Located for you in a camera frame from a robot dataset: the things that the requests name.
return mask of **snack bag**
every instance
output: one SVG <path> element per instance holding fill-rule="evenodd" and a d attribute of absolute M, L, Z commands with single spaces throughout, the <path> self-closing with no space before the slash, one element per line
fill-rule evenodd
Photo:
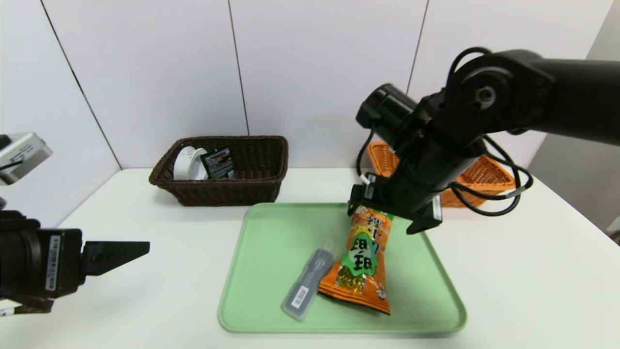
<path fill-rule="evenodd" d="M 352 216 L 347 251 L 321 280 L 319 292 L 389 315 L 385 252 L 394 216 L 360 206 Z"/>

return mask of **brown wicker basket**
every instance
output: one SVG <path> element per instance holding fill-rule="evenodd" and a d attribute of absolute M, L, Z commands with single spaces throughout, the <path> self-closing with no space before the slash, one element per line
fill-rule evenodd
<path fill-rule="evenodd" d="M 235 179 L 175 181 L 174 162 L 188 145 L 208 152 L 229 147 Z M 281 136 L 184 138 L 159 160 L 149 182 L 172 193 L 183 206 L 251 206 L 275 201 L 287 164 L 288 142 Z"/>

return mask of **green tray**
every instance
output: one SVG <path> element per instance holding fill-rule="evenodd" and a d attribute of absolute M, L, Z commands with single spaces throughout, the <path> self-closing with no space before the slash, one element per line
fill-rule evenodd
<path fill-rule="evenodd" d="M 327 239 L 344 252 L 345 204 L 257 204 L 246 214 L 219 304 L 231 332 L 417 333 L 461 330 L 465 307 L 425 233 L 406 235 L 396 218 L 387 241 L 386 291 L 391 315 L 317 295 L 304 322 L 281 309 L 312 253 Z"/>

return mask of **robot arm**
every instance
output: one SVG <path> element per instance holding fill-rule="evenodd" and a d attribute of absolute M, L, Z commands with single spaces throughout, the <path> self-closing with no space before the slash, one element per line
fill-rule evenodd
<path fill-rule="evenodd" d="M 473 52 L 484 55 L 455 71 Z M 401 161 L 389 178 L 369 173 L 368 184 L 354 185 L 350 211 L 361 204 L 411 219 L 407 233 L 436 227 L 439 193 L 486 153 L 482 139 L 487 133 L 533 129 L 620 145 L 618 96 L 620 63 L 545 60 L 524 50 L 490 53 L 484 48 L 460 54 L 446 88 L 419 103 L 383 85 L 362 103 L 356 119 Z M 525 189 L 505 196 L 515 197 L 512 208 Z"/>

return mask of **wicker basket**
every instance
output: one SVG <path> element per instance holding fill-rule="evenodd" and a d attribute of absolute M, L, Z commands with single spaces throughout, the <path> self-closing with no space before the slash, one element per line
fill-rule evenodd
<path fill-rule="evenodd" d="M 188 145 L 206 151 L 229 147 L 235 179 L 175 181 L 174 162 Z M 251 206 L 275 201 L 287 163 L 288 142 L 280 136 L 184 138 L 159 160 L 149 182 L 172 193 L 183 206 Z"/>
<path fill-rule="evenodd" d="M 390 151 L 389 145 L 384 142 L 373 142 L 368 145 L 367 151 L 375 172 L 378 175 L 390 177 L 396 169 L 399 159 Z M 515 179 L 510 173 L 486 155 L 476 160 L 455 181 L 488 195 L 497 195 L 515 188 Z M 463 197 L 476 207 L 486 201 L 465 191 L 462 193 Z M 464 207 L 451 189 L 441 194 L 441 205 L 444 207 Z"/>

